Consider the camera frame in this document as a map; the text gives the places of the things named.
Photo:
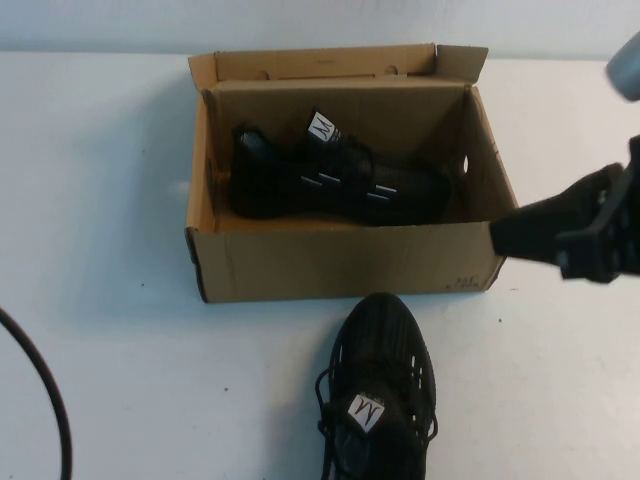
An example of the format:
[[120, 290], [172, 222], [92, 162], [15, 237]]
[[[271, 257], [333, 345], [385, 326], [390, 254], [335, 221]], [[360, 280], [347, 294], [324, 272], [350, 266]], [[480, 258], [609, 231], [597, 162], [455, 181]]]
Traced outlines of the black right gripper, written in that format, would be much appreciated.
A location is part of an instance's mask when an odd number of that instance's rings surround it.
[[639, 138], [629, 164], [613, 163], [561, 193], [493, 221], [499, 256], [557, 265], [565, 280], [607, 284], [639, 274]]

